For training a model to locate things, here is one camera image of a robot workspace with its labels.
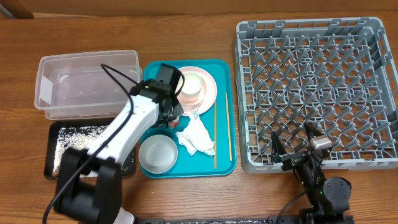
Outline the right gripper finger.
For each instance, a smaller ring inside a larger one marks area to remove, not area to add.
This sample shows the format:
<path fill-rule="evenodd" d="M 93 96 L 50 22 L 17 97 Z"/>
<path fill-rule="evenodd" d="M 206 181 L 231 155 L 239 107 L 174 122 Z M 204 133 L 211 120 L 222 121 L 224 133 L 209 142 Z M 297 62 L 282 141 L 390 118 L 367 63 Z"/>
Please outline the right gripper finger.
<path fill-rule="evenodd" d="M 304 123 L 304 128 L 309 143 L 312 138 L 323 135 L 321 132 L 316 130 L 310 123 Z"/>
<path fill-rule="evenodd" d="M 282 162 L 281 157 L 287 152 L 285 151 L 285 148 L 282 145 L 279 137 L 276 135 L 275 131 L 271 132 L 271 143 L 272 143 L 271 162 L 274 164 Z"/>

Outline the red foil snack wrapper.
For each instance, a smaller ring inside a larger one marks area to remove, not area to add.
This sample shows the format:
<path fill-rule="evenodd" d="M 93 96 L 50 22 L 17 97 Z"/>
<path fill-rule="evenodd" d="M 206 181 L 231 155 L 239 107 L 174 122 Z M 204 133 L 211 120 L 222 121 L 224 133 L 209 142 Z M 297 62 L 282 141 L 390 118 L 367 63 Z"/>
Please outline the red foil snack wrapper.
<path fill-rule="evenodd" d="M 168 126 L 169 126 L 170 129 L 174 129 L 174 128 L 176 128 L 179 125 L 179 123 L 180 123 L 180 117 L 177 116 L 173 120 L 170 120 L 168 122 Z"/>

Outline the white napkin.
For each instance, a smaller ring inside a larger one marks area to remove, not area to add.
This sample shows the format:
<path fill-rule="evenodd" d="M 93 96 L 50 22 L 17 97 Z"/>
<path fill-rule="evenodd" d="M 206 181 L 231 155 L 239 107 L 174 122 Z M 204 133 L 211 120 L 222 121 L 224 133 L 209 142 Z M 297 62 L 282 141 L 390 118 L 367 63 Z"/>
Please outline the white napkin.
<path fill-rule="evenodd" d="M 178 143 L 185 146 L 191 156 L 197 151 L 207 156 L 214 156 L 215 142 L 211 140 L 208 130 L 200 119 L 198 107 L 192 110 L 189 119 L 187 127 L 181 132 L 176 132 Z"/>

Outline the grey metal bowl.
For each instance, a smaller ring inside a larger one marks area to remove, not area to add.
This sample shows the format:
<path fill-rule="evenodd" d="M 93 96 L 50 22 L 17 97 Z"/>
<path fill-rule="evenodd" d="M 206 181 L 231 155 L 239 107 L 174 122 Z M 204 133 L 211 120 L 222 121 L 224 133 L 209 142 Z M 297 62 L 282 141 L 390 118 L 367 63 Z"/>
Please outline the grey metal bowl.
<path fill-rule="evenodd" d="M 139 162 L 144 170 L 152 174 L 167 172 L 175 165 L 177 158 L 177 145 L 166 135 L 153 135 L 139 148 Z"/>

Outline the white paper cup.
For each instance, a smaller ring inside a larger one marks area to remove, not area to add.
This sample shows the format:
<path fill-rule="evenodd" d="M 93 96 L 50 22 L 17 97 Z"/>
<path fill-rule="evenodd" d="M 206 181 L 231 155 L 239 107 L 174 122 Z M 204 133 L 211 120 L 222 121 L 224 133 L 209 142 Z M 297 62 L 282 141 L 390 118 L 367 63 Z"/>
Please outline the white paper cup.
<path fill-rule="evenodd" d="M 185 96 L 197 96 L 202 88 L 202 77 L 195 72 L 187 72 L 183 74 L 183 78 L 179 80 L 178 89 L 182 88 L 181 92 Z"/>

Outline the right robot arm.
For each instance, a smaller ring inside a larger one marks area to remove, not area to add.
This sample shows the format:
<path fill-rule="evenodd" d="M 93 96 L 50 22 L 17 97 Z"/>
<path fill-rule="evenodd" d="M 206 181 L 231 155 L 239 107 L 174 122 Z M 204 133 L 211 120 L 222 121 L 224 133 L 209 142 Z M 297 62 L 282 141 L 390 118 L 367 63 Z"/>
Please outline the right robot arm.
<path fill-rule="evenodd" d="M 349 210 L 351 182 L 342 177 L 326 178 L 322 170 L 322 162 L 332 150 L 331 139 L 309 123 L 305 123 L 304 128 L 309 140 L 308 146 L 303 151 L 290 154 L 286 152 L 277 134 L 271 132 L 271 161 L 281 163 L 283 171 L 292 170 L 303 185 L 303 192 L 283 207 L 275 222 L 289 223 L 290 220 L 283 217 L 284 212 L 306 195 L 311 207 L 301 209 L 294 218 L 295 223 L 354 223 L 352 217 L 345 215 Z"/>

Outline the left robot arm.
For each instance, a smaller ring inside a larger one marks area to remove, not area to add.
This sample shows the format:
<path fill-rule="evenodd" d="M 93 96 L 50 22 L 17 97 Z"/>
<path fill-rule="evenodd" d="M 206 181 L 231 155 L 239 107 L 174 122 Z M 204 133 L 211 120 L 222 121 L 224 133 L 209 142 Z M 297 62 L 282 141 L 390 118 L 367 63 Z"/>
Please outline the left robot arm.
<path fill-rule="evenodd" d="M 135 82 L 126 90 L 127 103 L 111 124 L 83 149 L 69 147 L 62 154 L 51 210 L 82 223 L 138 223 L 122 207 L 122 166 L 141 136 L 183 114 L 178 101 L 182 72 L 161 64 L 155 78 Z"/>

